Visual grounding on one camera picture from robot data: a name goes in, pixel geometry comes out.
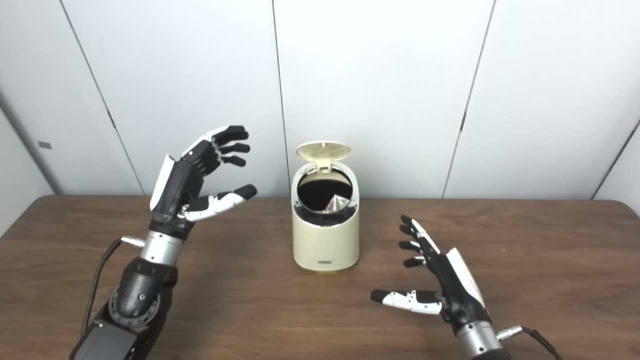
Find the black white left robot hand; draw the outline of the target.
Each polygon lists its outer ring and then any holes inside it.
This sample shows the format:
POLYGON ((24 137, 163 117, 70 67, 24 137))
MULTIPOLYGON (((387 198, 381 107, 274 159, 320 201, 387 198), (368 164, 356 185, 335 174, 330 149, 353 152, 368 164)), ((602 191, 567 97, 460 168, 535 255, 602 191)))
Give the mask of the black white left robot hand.
POLYGON ((205 177, 222 164, 244 167, 237 153, 248 153, 249 132, 242 125, 210 130, 183 151, 179 159, 167 155, 151 194, 150 231, 187 240, 196 222, 226 212, 256 196, 253 184, 232 191, 202 195, 205 177))

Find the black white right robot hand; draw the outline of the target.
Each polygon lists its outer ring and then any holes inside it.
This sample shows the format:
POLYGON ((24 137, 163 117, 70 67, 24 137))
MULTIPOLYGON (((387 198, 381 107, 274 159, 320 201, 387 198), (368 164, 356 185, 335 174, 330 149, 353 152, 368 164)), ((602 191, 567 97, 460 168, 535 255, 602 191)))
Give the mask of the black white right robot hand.
POLYGON ((438 291, 388 291, 373 289, 370 300, 381 305, 425 315, 441 316, 453 333, 473 322, 490 322, 490 314, 466 262, 457 248, 443 253, 416 219, 400 217, 400 231, 412 239, 398 242, 417 253, 403 262, 405 268, 425 267, 435 276, 438 291))

